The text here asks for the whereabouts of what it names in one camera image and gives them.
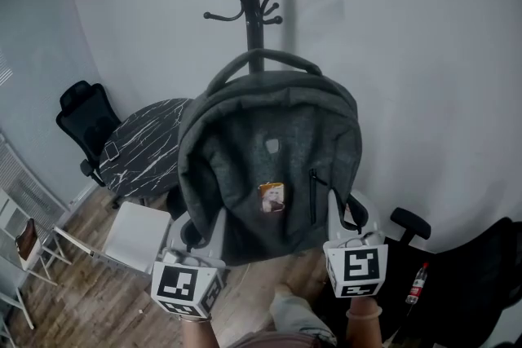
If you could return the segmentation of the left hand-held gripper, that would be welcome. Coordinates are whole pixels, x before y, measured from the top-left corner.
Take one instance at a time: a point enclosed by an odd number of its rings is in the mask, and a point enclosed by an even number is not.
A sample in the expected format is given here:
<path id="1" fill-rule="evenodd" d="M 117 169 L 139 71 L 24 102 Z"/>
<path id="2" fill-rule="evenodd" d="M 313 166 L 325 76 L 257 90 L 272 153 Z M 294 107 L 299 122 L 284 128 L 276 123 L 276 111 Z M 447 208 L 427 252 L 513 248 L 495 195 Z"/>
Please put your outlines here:
<path id="1" fill-rule="evenodd" d="M 197 229 L 189 214 L 177 218 L 167 236 L 167 247 L 153 266 L 152 299 L 163 310 L 180 316 L 209 317 L 226 287 L 226 263 L 221 259 L 227 210 L 216 216 L 211 234 L 197 246 Z"/>

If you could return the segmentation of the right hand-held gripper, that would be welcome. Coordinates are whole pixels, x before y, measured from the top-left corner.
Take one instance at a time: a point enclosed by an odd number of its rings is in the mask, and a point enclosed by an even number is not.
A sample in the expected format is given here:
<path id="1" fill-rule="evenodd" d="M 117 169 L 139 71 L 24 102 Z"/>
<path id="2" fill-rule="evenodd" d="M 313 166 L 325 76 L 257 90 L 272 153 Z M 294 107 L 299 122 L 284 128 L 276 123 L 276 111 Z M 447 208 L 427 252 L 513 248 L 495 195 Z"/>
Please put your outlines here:
<path id="1" fill-rule="evenodd" d="M 362 192 L 350 194 L 350 213 L 363 236 L 347 229 L 345 209 L 334 189 L 328 194 L 328 241 L 323 245 L 326 268 L 335 297 L 375 296 L 386 279 L 388 245 L 380 231 L 380 214 Z"/>

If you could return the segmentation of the dark grey backpack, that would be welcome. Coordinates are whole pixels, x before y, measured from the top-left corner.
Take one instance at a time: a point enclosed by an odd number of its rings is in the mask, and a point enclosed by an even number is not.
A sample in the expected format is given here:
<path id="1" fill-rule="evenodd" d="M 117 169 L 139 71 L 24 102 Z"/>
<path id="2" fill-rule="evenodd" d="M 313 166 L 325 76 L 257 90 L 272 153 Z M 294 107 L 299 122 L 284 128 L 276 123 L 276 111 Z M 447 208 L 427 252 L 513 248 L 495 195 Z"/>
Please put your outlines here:
<path id="1" fill-rule="evenodd" d="M 236 57 L 184 112 L 179 186 L 194 227 L 211 238 L 226 214 L 230 266 L 321 246 L 328 205 L 345 205 L 361 163 L 352 94 L 297 55 Z"/>

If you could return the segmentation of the person's right forearm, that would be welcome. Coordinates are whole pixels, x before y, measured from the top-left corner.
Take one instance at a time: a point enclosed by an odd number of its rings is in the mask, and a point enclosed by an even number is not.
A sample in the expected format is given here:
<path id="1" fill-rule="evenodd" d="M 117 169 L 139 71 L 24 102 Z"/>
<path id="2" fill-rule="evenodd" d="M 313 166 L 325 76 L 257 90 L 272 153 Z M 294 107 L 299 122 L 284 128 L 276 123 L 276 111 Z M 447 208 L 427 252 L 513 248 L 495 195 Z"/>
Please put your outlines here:
<path id="1" fill-rule="evenodd" d="M 382 308 L 372 297 L 355 297 L 347 311 L 349 348 L 382 348 L 379 316 Z"/>

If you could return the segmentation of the person's left forearm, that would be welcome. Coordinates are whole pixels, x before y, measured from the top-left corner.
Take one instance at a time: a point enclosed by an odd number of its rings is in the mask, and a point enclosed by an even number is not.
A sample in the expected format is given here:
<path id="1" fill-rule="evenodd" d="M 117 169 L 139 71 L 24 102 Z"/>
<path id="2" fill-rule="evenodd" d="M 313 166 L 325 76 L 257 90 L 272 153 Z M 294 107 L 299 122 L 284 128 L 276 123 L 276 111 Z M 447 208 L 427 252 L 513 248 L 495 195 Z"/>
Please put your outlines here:
<path id="1" fill-rule="evenodd" d="M 210 318 L 181 316 L 184 348 L 219 348 Z"/>

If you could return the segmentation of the white shelf rack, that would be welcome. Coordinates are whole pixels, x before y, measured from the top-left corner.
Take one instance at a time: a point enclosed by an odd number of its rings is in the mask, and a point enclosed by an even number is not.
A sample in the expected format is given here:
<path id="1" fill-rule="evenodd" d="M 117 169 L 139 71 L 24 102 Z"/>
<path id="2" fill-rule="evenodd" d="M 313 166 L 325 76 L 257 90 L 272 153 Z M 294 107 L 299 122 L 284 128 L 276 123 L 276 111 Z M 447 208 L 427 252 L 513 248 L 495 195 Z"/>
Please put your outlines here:
<path id="1" fill-rule="evenodd" d="M 15 264 L 27 273 L 51 286 L 59 286 L 51 274 L 56 261 L 71 265 L 58 241 L 53 225 L 44 226 L 22 209 L 0 188 L 0 232 L 14 246 Z"/>

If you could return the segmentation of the white folding chair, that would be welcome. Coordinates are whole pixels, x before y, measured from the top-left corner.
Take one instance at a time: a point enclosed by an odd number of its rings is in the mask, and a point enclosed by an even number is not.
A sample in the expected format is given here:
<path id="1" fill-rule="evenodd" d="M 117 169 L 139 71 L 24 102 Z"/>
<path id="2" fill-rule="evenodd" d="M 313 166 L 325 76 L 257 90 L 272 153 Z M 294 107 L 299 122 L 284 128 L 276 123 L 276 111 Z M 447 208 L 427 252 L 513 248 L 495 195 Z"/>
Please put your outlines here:
<path id="1" fill-rule="evenodd" d="M 101 250 L 94 249 L 68 232 L 53 232 L 98 262 L 141 276 L 149 276 L 158 254 L 165 247 L 172 217 L 166 211 L 124 202 L 113 221 Z"/>

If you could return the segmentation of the plastic bottle with red label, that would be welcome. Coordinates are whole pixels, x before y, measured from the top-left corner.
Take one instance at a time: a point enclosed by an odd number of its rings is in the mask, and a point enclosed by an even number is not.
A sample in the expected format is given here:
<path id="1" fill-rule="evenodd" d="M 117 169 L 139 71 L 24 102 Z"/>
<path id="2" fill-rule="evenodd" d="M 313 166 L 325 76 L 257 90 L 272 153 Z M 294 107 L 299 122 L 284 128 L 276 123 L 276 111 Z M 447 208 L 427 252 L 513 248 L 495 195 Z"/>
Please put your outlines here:
<path id="1" fill-rule="evenodd" d="M 414 282 L 412 283 L 411 289 L 409 291 L 408 296 L 405 299 L 405 302 L 409 305 L 415 305 L 420 298 L 421 292 L 423 290 L 424 284 L 427 279 L 427 269 L 429 267 L 428 262 L 424 262 L 422 267 L 417 272 Z"/>

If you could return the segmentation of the black marble round table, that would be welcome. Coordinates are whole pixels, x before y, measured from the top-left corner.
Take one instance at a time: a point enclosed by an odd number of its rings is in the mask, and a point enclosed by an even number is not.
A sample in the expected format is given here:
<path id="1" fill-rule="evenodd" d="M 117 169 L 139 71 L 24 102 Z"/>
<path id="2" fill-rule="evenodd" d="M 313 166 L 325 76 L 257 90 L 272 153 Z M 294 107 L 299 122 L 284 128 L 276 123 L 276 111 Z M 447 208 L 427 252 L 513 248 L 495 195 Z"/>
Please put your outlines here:
<path id="1" fill-rule="evenodd" d="M 131 114 L 106 142 L 117 145 L 120 156 L 100 157 L 100 177 L 121 198 L 144 203 L 178 187 L 178 136 L 184 111 L 192 100 L 168 99 Z"/>

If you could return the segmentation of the person's legs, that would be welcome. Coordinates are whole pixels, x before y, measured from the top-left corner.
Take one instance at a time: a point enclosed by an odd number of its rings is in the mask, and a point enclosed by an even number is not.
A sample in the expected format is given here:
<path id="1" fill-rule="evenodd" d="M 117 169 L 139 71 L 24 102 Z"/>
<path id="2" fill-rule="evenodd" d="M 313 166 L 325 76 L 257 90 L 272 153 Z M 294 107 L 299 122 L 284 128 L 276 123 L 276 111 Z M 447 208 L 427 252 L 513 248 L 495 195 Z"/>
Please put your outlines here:
<path id="1" fill-rule="evenodd" d="M 312 310 L 308 301 L 293 293 L 287 284 L 278 284 L 269 307 L 275 329 L 283 333 L 302 333 L 337 345 L 337 337 Z"/>

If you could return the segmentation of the black padded office chair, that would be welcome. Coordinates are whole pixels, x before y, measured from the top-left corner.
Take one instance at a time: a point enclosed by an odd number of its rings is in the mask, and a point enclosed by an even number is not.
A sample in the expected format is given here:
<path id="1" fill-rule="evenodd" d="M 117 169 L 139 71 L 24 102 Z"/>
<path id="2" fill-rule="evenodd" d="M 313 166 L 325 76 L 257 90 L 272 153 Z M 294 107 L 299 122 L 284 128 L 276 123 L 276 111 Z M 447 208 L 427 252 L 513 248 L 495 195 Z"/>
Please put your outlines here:
<path id="1" fill-rule="evenodd" d="M 430 225 L 395 209 L 391 220 L 404 228 L 400 240 L 386 239 L 387 277 L 378 292 L 384 340 L 411 348 L 480 348 L 502 312 L 522 300 L 522 222 L 502 218 L 466 244 L 442 253 L 410 245 L 428 239 Z M 415 305 L 405 302 L 424 262 L 427 279 Z"/>

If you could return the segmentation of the person's top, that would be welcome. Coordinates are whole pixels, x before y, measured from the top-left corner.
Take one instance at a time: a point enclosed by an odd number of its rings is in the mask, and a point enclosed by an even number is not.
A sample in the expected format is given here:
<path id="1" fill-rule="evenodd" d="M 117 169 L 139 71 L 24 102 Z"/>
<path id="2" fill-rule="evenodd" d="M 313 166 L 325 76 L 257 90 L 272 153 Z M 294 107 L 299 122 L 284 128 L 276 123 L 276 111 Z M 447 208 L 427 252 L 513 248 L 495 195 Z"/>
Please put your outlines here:
<path id="1" fill-rule="evenodd" d="M 318 337 L 306 333 L 248 333 L 228 348 L 323 348 Z"/>

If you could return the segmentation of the black mesh office chair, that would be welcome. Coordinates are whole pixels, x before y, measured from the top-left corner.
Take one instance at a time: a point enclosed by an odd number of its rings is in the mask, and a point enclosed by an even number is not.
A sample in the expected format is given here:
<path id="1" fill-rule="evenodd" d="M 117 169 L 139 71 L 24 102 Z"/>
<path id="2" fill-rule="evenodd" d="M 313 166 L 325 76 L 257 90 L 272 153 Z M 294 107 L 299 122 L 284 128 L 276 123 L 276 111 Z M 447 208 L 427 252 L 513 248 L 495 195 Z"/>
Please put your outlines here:
<path id="1" fill-rule="evenodd" d="M 70 86 L 60 97 L 61 111 L 55 122 L 85 153 L 81 172 L 99 186 L 100 157 L 104 145 L 119 127 L 121 120 L 113 111 L 105 89 L 99 83 L 81 80 Z"/>

